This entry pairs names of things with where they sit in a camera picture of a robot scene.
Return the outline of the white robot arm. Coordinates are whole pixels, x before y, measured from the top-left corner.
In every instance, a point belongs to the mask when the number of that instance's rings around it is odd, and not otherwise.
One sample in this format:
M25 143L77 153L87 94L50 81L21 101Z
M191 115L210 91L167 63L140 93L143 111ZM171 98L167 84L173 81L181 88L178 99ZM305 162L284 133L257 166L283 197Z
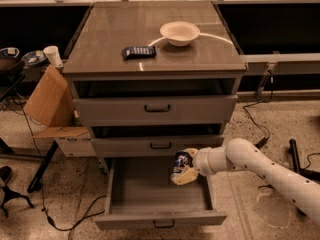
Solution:
M185 185L199 175L247 170L264 179L288 201L320 224L320 185L265 156L254 144L235 138L225 146L186 148L175 155L171 181Z

